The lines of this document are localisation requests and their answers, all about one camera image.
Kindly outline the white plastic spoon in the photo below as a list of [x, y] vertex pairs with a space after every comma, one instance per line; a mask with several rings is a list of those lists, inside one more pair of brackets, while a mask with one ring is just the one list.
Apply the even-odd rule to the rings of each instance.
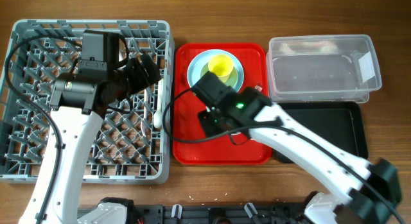
[[163, 83], [164, 80], [161, 79], [158, 82], [158, 95], [157, 95], [157, 110], [155, 111], [153, 115], [153, 125], [155, 128], [160, 128], [162, 126], [162, 121], [161, 121], [161, 116], [162, 116], [162, 93], [163, 93]]

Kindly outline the white plastic fork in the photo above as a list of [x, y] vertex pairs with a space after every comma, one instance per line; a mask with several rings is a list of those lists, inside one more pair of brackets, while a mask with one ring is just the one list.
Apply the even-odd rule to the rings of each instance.
[[149, 110], [147, 109], [147, 104], [148, 104], [148, 99], [149, 99], [149, 93], [148, 89], [144, 90], [144, 100], [143, 100], [143, 119], [141, 121], [141, 132], [144, 137], [146, 137], [146, 130], [147, 130], [147, 118], [148, 118], [148, 112]]

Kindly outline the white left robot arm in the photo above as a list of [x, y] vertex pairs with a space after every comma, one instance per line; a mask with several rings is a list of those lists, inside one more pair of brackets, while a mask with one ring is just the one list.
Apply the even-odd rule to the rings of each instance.
[[72, 69], [58, 75], [51, 112], [30, 99], [49, 122], [48, 143], [31, 200], [20, 223], [78, 223], [80, 190], [90, 148], [105, 114], [115, 101], [157, 83], [160, 71], [146, 54], [119, 59], [126, 38], [119, 33], [86, 30], [82, 54]]

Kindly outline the grey dishwasher rack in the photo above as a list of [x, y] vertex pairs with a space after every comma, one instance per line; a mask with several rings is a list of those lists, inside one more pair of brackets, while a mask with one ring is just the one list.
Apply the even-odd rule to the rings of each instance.
[[[72, 69], [81, 55], [85, 30], [119, 33], [127, 44], [120, 58], [149, 55], [164, 80], [162, 107], [173, 85], [174, 39], [162, 20], [47, 20], [17, 21], [7, 57], [9, 80], [1, 81], [1, 180], [34, 183], [49, 138], [44, 115], [27, 100], [51, 111], [50, 100], [58, 75]], [[102, 184], [161, 184], [169, 175], [170, 140], [153, 125], [158, 83], [148, 89], [146, 137], [141, 132], [144, 90], [129, 100], [115, 101], [90, 148], [84, 181]]]

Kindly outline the yellow plastic cup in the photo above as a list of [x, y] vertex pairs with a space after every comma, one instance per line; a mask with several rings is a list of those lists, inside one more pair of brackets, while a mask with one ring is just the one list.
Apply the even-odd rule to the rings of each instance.
[[215, 74], [220, 81], [226, 82], [234, 68], [234, 62], [229, 55], [217, 54], [213, 55], [208, 62], [208, 69]]

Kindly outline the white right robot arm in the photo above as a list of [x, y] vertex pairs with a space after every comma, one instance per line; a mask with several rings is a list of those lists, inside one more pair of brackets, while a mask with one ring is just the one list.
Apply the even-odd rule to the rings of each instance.
[[241, 93], [206, 73], [192, 86], [209, 108], [212, 122], [225, 132], [242, 132], [273, 148], [315, 177], [328, 193], [308, 197], [304, 216], [312, 223], [386, 223], [403, 218], [397, 169], [387, 160], [376, 164], [350, 154], [287, 114], [252, 87]]

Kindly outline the clear plastic bin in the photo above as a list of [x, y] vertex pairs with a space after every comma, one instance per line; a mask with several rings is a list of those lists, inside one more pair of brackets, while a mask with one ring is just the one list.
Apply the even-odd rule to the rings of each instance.
[[382, 86], [376, 50], [365, 34], [274, 37], [266, 61], [274, 101], [365, 103]]

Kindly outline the small green plate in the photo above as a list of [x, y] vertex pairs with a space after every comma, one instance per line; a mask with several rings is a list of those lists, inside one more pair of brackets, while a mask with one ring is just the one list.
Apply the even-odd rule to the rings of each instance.
[[[206, 72], [208, 72], [208, 64], [205, 64], [200, 72], [200, 76], [203, 77], [203, 75], [205, 75]], [[231, 87], [235, 87], [235, 85], [237, 84], [237, 80], [238, 80], [238, 73], [237, 73], [237, 69], [236, 67], [233, 67], [233, 70], [231, 72], [231, 74], [229, 75], [227, 81], [225, 82], [226, 85], [231, 86]]]

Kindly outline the red plastic tray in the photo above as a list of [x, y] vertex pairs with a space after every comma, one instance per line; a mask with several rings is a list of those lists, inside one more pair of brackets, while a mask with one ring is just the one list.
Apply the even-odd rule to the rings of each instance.
[[[222, 49], [233, 54], [243, 67], [245, 79], [242, 87], [257, 88], [268, 96], [266, 54], [263, 48], [255, 43], [188, 43], [181, 46], [175, 59], [174, 94], [189, 88], [187, 79], [191, 61], [203, 51]], [[201, 101], [187, 92], [181, 96], [170, 109], [173, 115], [173, 135], [181, 139], [202, 139], [205, 137], [197, 114], [205, 110]], [[243, 134], [233, 135], [233, 144], [229, 136], [198, 144], [186, 144], [173, 141], [174, 157], [182, 164], [193, 165], [244, 165], [264, 164], [272, 156], [272, 148], [253, 140]]]

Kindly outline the large light blue plate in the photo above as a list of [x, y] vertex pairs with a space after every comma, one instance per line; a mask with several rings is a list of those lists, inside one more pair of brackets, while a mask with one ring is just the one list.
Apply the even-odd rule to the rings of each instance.
[[210, 61], [211, 57], [213, 55], [217, 54], [226, 54], [229, 55], [233, 62], [234, 62], [234, 67], [237, 69], [238, 73], [238, 80], [237, 84], [233, 89], [238, 92], [244, 82], [244, 70], [243, 67], [240, 63], [240, 61], [231, 53], [221, 50], [221, 49], [210, 49], [207, 51], [203, 51], [200, 54], [198, 54], [194, 59], [192, 59], [191, 63], [189, 64], [188, 71], [187, 71], [187, 79], [188, 79], [188, 84], [190, 87], [194, 86], [197, 81], [201, 78], [200, 72], [205, 64], [208, 64]]

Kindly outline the black plastic tray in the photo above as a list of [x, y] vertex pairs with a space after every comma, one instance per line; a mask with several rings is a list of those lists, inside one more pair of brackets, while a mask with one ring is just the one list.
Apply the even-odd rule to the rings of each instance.
[[293, 119], [331, 144], [357, 157], [369, 157], [359, 104], [342, 101], [279, 105]]

